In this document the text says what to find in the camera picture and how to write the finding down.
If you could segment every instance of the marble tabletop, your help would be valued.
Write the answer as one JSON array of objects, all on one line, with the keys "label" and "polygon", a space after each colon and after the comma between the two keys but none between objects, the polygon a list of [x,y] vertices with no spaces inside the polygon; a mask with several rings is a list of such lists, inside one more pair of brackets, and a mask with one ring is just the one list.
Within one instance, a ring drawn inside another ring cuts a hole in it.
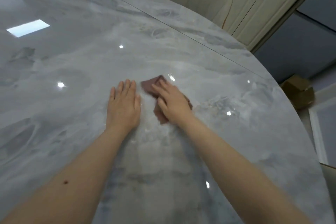
[{"label": "marble tabletop", "polygon": [[[49,27],[6,30],[35,20]],[[0,220],[102,132],[110,87],[163,74],[314,223],[334,223],[313,146],[282,90],[191,10],[168,0],[0,0],[0,45]],[[185,135],[159,125],[154,99],[138,91],[141,123],[93,223],[242,223]]]}]

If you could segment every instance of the person's left hand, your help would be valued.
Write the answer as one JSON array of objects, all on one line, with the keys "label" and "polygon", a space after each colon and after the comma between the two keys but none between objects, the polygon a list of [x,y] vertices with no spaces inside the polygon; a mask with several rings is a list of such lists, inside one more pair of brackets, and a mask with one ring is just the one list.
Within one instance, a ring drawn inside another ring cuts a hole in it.
[{"label": "person's left hand", "polygon": [[140,122],[140,96],[135,94],[137,85],[135,81],[127,79],[120,82],[117,90],[113,87],[107,105],[106,129],[115,128],[125,129],[130,132],[137,127]]}]

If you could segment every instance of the person's left arm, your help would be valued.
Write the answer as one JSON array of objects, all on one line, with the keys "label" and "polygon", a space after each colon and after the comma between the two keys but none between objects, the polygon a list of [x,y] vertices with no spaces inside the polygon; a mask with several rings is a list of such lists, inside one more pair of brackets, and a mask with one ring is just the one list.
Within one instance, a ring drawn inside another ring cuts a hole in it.
[{"label": "person's left arm", "polygon": [[112,88],[106,130],[1,223],[91,223],[118,149],[139,124],[140,96],[135,91],[129,80]]}]

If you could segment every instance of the forearm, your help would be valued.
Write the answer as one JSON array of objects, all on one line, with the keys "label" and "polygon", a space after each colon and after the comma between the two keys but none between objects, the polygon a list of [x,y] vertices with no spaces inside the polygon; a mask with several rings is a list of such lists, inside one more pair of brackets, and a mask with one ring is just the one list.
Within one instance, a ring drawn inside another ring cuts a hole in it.
[{"label": "forearm", "polygon": [[245,223],[310,223],[261,171],[197,118],[182,128]]},{"label": "forearm", "polygon": [[91,223],[113,160],[126,135],[121,128],[104,131],[2,223]]}]

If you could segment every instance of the person's right arm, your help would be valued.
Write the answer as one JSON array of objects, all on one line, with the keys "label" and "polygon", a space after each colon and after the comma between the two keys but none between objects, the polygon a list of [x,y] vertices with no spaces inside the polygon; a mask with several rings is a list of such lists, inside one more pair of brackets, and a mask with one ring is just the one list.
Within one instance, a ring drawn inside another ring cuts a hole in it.
[{"label": "person's right arm", "polygon": [[311,223],[266,175],[197,119],[176,86],[153,88],[168,120],[182,128],[208,166],[225,197],[246,223]]}]

